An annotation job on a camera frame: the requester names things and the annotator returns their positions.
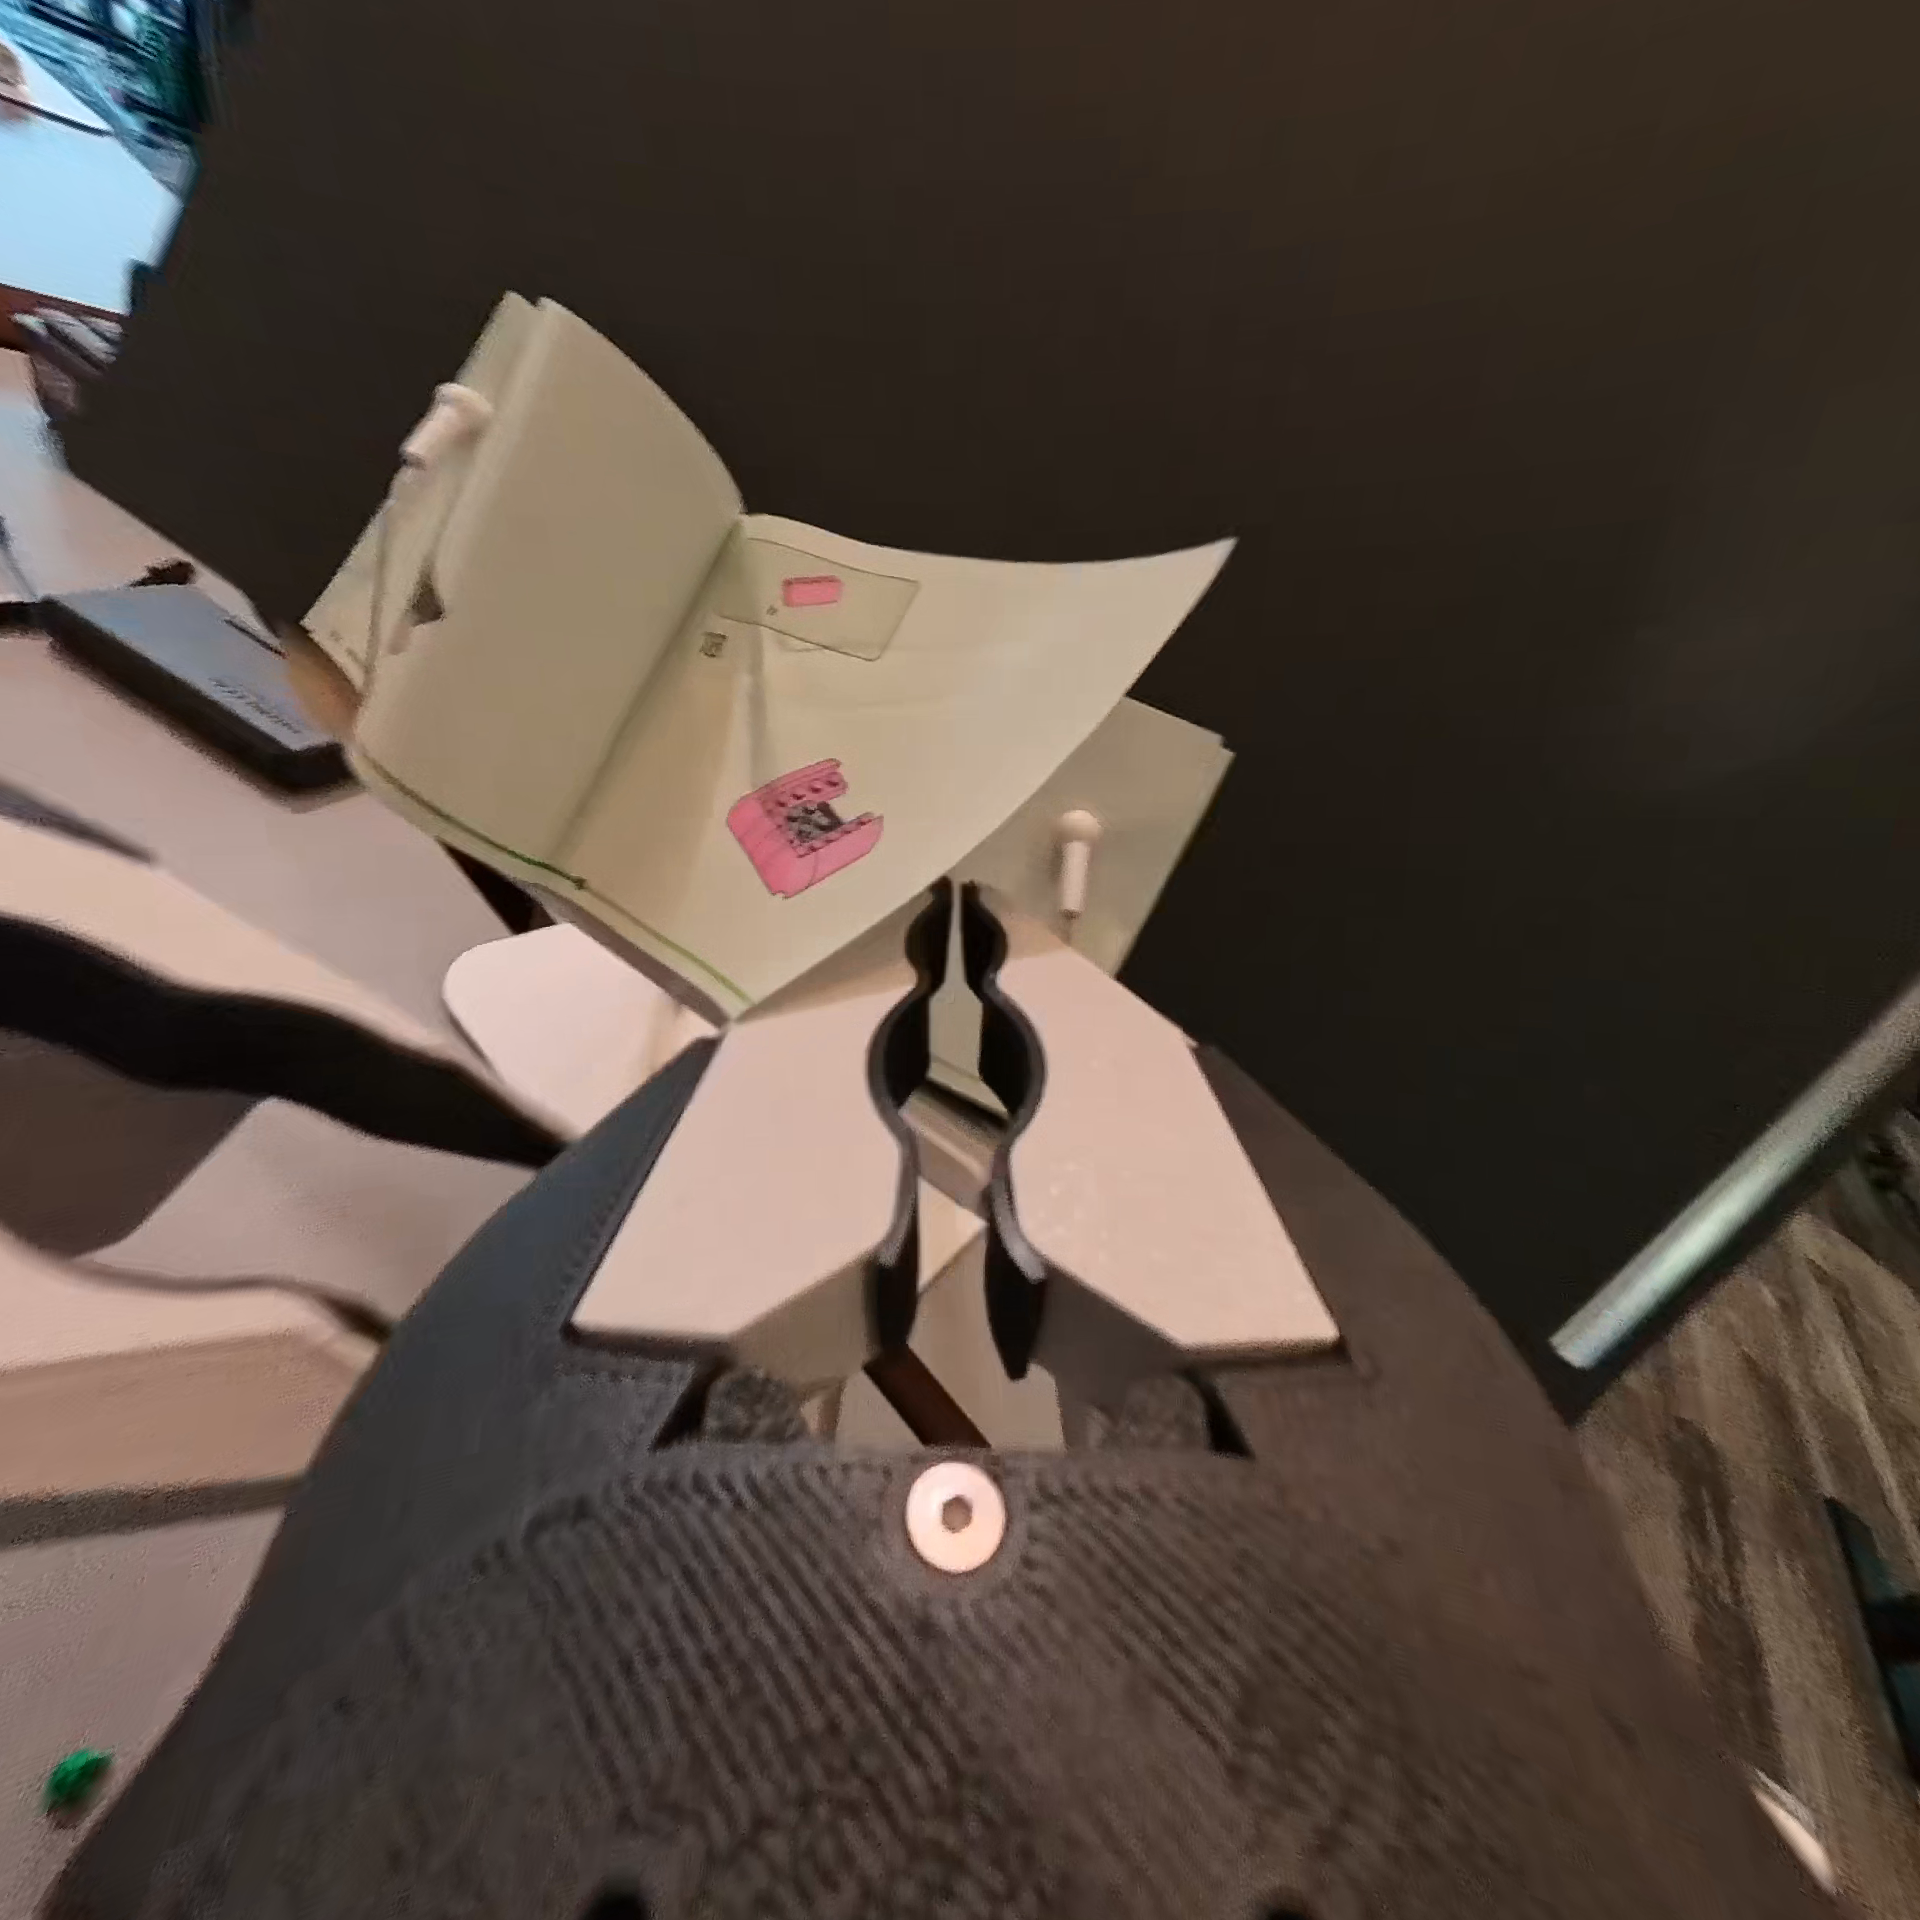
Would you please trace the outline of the silver metal bar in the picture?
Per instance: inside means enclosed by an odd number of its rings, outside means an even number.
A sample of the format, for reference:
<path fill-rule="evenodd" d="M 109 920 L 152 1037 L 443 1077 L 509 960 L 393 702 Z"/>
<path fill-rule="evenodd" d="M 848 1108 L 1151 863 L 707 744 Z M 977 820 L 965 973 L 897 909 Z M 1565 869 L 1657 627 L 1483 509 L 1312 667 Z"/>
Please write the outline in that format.
<path fill-rule="evenodd" d="M 1918 982 L 1766 1123 L 1567 1322 L 1551 1352 L 1596 1389 L 1726 1282 L 1893 1114 L 1916 1099 Z"/>

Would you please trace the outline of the instruction booklet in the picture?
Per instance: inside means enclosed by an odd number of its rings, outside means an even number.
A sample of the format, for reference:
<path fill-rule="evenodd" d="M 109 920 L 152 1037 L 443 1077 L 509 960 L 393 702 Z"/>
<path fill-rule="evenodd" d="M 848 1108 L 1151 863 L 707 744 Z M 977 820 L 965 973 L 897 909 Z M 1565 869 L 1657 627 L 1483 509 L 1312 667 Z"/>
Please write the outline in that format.
<path fill-rule="evenodd" d="M 304 630 L 371 792 L 736 1018 L 1035 799 L 1233 546 L 977 559 L 749 511 L 621 349 L 508 293 Z"/>

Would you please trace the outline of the black flat box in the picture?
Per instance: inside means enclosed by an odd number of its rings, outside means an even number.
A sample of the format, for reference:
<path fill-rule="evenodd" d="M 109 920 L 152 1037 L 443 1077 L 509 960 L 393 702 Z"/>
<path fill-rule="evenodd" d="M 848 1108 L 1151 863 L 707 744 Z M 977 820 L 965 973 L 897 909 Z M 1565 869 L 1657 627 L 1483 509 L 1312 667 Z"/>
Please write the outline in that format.
<path fill-rule="evenodd" d="M 342 747 L 304 714 L 273 640 L 189 582 L 45 594 L 30 603 L 68 655 L 284 792 L 352 780 Z"/>

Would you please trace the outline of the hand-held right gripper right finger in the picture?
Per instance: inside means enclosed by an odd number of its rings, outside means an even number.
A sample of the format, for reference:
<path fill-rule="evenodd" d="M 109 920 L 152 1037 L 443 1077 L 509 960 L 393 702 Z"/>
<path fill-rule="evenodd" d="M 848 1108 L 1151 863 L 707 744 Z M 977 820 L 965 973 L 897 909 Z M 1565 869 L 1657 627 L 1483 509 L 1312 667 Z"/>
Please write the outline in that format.
<path fill-rule="evenodd" d="M 1004 1373 L 1332 1352 L 1337 1322 L 1182 1029 L 972 880 L 959 946 L 1004 1110 L 982 1188 Z"/>

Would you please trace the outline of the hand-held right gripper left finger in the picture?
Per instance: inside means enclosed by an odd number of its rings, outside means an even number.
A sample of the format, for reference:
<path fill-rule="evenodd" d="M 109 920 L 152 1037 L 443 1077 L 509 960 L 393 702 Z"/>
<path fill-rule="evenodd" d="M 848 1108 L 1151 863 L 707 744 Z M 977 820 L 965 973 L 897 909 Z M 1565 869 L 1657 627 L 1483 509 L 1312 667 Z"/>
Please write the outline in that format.
<path fill-rule="evenodd" d="M 904 1347 L 920 1295 L 920 1149 L 953 883 L 711 1045 L 572 1314 L 581 1341 L 823 1388 Z"/>

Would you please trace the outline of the white book stand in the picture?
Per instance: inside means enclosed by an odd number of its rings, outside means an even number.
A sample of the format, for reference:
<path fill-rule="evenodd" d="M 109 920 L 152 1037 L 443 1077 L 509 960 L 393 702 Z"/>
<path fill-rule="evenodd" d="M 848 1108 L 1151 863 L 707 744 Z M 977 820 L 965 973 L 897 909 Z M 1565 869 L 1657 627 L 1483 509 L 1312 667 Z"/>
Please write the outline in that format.
<path fill-rule="evenodd" d="M 447 478 L 488 418 L 488 400 L 467 383 L 441 383 L 399 450 L 399 470 L 383 511 L 398 531 L 399 506 L 422 495 L 428 478 Z M 635 971 L 595 933 L 555 920 L 461 954 L 445 973 L 443 1002 L 461 1037 L 521 1095 L 544 1099 L 564 1120 L 590 1127 L 688 1045 L 725 1036 L 692 1005 Z M 923 1170 L 951 1183 L 981 1179 L 987 1144 L 1001 1127 L 985 1093 L 961 1095 L 923 1074 L 910 1091 L 908 1116 L 932 1144 Z M 959 1256 L 965 1235 L 949 1197 L 920 1230 L 920 1282 L 931 1285 Z M 987 1444 L 987 1436 L 953 1399 L 920 1355 L 900 1349 L 868 1362 L 878 1399 L 896 1423 L 925 1442 Z"/>

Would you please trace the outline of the black divider panel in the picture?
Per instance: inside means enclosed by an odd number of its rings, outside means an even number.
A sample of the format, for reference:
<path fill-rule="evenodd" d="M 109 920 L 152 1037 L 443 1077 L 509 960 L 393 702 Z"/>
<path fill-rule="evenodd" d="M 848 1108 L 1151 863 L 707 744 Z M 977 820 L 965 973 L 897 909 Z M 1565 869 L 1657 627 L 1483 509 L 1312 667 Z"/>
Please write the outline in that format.
<path fill-rule="evenodd" d="M 1916 5 L 254 5 L 71 468 L 301 612 L 502 290 L 749 506 L 1233 534 L 1127 970 L 1540 1372 L 1916 979 Z"/>

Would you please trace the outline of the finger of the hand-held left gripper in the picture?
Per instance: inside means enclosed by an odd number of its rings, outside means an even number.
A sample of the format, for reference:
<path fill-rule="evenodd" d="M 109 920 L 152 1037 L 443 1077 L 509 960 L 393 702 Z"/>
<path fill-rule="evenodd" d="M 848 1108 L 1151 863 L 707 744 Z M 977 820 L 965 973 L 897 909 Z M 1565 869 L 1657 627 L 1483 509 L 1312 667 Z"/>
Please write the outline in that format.
<path fill-rule="evenodd" d="M 3 824 L 3 1020 L 143 1088 L 278 1099 L 398 1144 L 542 1167 L 567 1143 L 357 981 L 44 823 Z"/>
<path fill-rule="evenodd" d="M 292 1286 L 113 1272 L 5 1235 L 5 1544 L 286 1499 L 375 1355 L 367 1322 Z"/>

